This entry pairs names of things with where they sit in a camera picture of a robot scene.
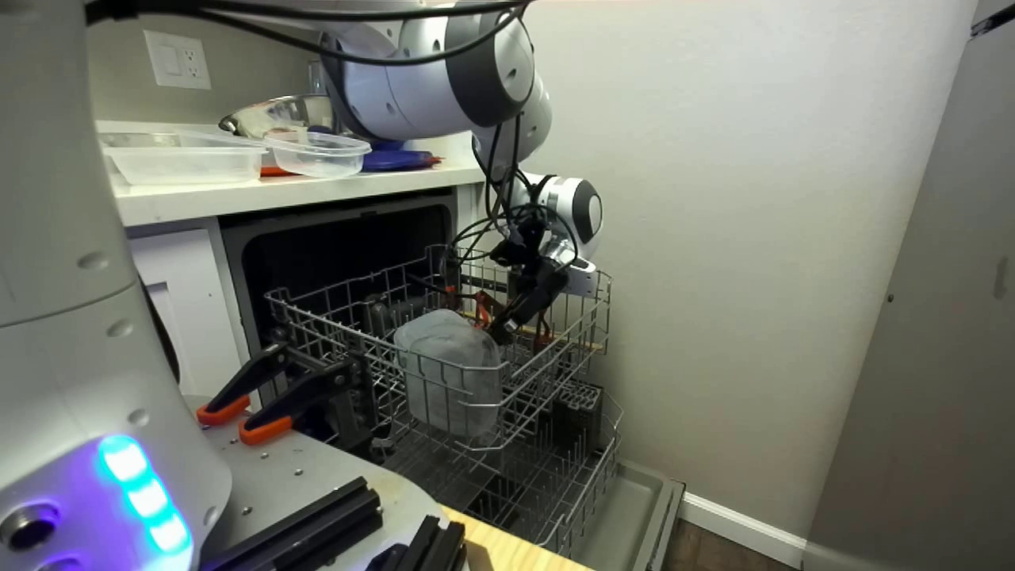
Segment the white robot link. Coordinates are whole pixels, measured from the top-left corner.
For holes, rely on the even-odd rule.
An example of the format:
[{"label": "white robot link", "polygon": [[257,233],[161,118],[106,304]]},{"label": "white robot link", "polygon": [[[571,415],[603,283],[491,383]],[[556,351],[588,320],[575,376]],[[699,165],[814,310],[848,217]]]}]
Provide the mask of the white robot link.
[{"label": "white robot link", "polygon": [[[233,495],[185,407],[135,273],[86,75],[86,26],[170,12],[317,51],[344,123],[378,140],[475,135],[494,261],[519,297],[501,337],[588,290],[603,205],[580,178],[519,169],[551,123],[528,0],[11,0],[0,3],[0,567],[198,567]],[[303,43],[263,24],[317,24]]]}]

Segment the wall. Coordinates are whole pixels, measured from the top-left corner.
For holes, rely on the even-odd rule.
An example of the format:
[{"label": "wall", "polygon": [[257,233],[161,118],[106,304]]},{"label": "wall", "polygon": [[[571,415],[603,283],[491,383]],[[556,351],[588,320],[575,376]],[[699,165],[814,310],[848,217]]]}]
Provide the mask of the wall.
[{"label": "wall", "polygon": [[805,533],[974,0],[544,0],[556,135],[609,199],[625,453]]},{"label": "wall", "polygon": [[[214,88],[160,88],[144,30],[199,39]],[[147,15],[88,30],[92,109],[103,121],[211,123],[252,101],[303,91],[309,65],[303,51],[195,20]]]}]

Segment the white cabinet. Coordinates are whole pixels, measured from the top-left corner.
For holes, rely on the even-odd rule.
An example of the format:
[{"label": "white cabinet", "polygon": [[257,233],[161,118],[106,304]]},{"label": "white cabinet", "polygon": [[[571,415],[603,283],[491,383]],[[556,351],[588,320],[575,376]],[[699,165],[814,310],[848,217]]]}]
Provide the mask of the white cabinet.
[{"label": "white cabinet", "polygon": [[135,265],[180,360],[180,386],[198,398],[217,395],[249,360],[217,242],[217,222],[129,235]]}]

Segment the wooden surface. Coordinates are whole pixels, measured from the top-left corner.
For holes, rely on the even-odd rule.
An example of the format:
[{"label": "wooden surface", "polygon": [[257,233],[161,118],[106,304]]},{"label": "wooden surface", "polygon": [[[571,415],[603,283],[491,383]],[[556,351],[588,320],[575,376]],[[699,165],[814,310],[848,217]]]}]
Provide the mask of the wooden surface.
[{"label": "wooden surface", "polygon": [[750,551],[724,535],[675,524],[666,571],[790,571],[759,551]]},{"label": "wooden surface", "polygon": [[452,522],[466,526],[470,571],[588,571],[584,566],[545,551],[522,535],[488,526],[475,518],[443,508]]}]

